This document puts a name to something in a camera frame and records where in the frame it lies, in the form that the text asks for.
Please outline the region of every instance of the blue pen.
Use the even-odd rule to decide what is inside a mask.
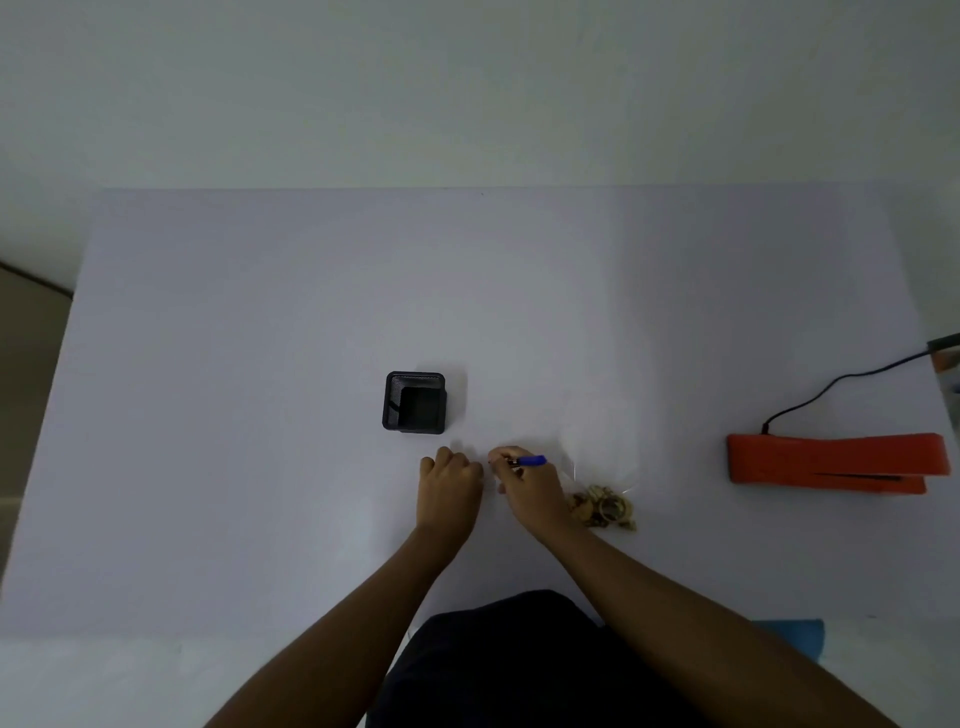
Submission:
[[[521,455],[515,460],[508,460],[511,468],[535,468],[537,465],[546,465],[546,455]]]

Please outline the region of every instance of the forearm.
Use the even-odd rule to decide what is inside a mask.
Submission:
[[[373,576],[259,670],[207,728],[353,728],[449,561],[415,530]]]
[[[788,644],[586,529],[542,540],[603,620],[720,725],[893,725]]]

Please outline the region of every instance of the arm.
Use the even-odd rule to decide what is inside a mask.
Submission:
[[[467,540],[483,467],[448,448],[420,461],[417,526],[367,581],[262,667],[207,728],[354,728],[434,580]]]
[[[570,518],[552,465],[514,473],[490,453],[517,519],[564,565],[603,620],[719,725],[894,726],[777,637],[647,569]]]

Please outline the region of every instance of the hand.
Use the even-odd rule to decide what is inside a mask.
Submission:
[[[523,448],[507,446],[492,449],[487,459],[500,479],[498,490],[507,494],[516,519],[542,542],[553,533],[576,526],[577,523],[570,517],[553,464],[517,471],[507,464],[507,460],[532,454]]]
[[[462,452],[440,448],[436,460],[420,461],[416,530],[452,560],[473,530],[482,496],[483,466]]]

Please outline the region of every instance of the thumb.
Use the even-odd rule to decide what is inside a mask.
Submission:
[[[493,474],[495,474],[505,486],[509,487],[519,484],[520,479],[516,476],[516,473],[514,473],[514,469],[507,463],[507,458],[494,458],[490,463],[490,467],[493,470]]]

